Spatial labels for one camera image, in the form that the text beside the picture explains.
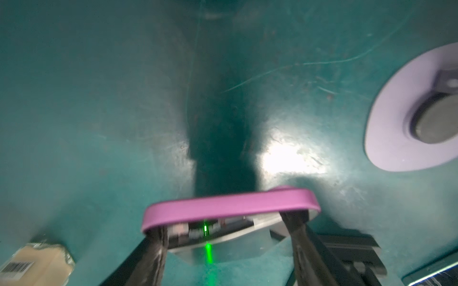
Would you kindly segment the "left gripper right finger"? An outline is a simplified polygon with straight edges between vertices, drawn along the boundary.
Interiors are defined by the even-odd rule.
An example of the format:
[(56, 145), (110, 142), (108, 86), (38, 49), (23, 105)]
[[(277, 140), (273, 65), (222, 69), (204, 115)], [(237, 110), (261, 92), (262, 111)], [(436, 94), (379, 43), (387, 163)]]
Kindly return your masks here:
[(308, 227), (309, 211), (281, 212), (291, 236), (295, 278), (299, 286), (356, 286), (358, 278)]

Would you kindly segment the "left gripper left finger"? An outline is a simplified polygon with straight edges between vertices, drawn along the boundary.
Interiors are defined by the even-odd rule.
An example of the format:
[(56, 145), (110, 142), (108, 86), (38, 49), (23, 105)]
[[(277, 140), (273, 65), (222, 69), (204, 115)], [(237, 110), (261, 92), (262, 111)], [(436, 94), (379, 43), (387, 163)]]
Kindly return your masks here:
[(148, 230), (145, 239), (101, 285), (161, 285), (168, 246), (168, 231), (166, 227), (160, 226)]

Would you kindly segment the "purple case phone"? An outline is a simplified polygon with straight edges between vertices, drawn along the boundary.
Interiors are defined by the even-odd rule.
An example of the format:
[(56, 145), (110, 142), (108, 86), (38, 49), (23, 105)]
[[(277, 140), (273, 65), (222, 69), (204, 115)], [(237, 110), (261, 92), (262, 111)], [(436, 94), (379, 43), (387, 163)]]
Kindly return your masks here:
[(281, 238), (282, 215), (299, 212), (304, 222), (322, 211), (305, 188), (279, 186), (268, 191), (172, 200), (149, 206), (141, 231), (164, 231), (167, 249), (191, 265), (210, 265), (261, 256)]

